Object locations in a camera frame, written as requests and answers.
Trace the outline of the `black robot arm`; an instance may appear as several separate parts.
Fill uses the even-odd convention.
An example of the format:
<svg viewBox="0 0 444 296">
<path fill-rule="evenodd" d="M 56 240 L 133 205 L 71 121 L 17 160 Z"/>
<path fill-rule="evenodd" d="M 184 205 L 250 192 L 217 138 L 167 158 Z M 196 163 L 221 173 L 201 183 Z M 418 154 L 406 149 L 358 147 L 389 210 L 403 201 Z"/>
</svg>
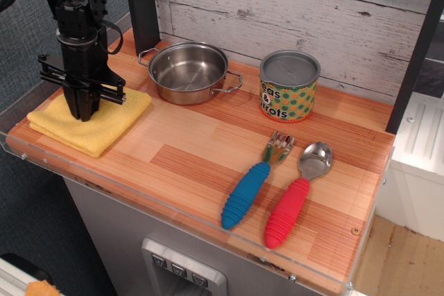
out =
<svg viewBox="0 0 444 296">
<path fill-rule="evenodd" d="M 1 9 L 16 0 L 1 0 Z M 108 48 L 107 30 L 121 29 L 104 19 L 106 0 L 47 0 L 58 28 L 56 37 L 61 55 L 41 54 L 42 79 L 62 87 L 69 111 L 75 119 L 90 120 L 102 100 L 123 104 L 126 81 L 108 66 L 109 55 L 120 51 Z"/>
</svg>

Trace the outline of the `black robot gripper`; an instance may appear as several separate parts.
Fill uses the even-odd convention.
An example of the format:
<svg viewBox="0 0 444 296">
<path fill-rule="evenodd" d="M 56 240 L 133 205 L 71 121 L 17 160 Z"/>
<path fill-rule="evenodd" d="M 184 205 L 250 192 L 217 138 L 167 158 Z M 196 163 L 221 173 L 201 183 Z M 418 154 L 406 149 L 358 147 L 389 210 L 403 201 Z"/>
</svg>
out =
<svg viewBox="0 0 444 296">
<path fill-rule="evenodd" d="M 123 104 L 126 81 L 108 66 L 108 39 L 105 31 L 85 38 L 56 32 L 62 54 L 41 54 L 41 78 L 62 85 L 71 115 L 86 122 L 99 109 L 100 100 Z"/>
</svg>

